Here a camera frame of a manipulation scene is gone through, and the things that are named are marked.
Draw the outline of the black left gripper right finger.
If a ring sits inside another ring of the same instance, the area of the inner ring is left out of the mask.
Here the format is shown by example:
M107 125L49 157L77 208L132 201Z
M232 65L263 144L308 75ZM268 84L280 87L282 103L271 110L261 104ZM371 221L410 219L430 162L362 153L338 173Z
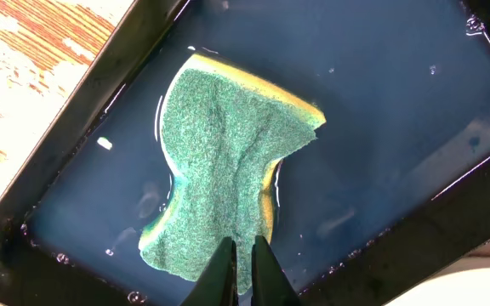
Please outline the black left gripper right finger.
M300 306L299 296L262 235L255 236L252 249L253 306Z

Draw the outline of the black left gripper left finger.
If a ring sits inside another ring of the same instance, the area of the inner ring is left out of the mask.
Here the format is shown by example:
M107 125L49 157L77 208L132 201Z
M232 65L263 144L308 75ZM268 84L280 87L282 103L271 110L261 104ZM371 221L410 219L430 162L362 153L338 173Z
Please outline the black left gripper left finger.
M237 306L236 243L222 239L181 306Z

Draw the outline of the green yellow sponge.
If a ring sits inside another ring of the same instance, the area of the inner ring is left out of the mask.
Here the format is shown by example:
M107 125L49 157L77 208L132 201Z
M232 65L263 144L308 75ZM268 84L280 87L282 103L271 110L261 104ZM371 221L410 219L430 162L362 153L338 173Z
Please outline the green yellow sponge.
M246 293L255 239L273 233L273 174L282 159L315 140L325 121L287 90L193 54L162 102L159 139L172 189L166 209L142 231L143 261L197 281L229 237L236 243L237 291Z

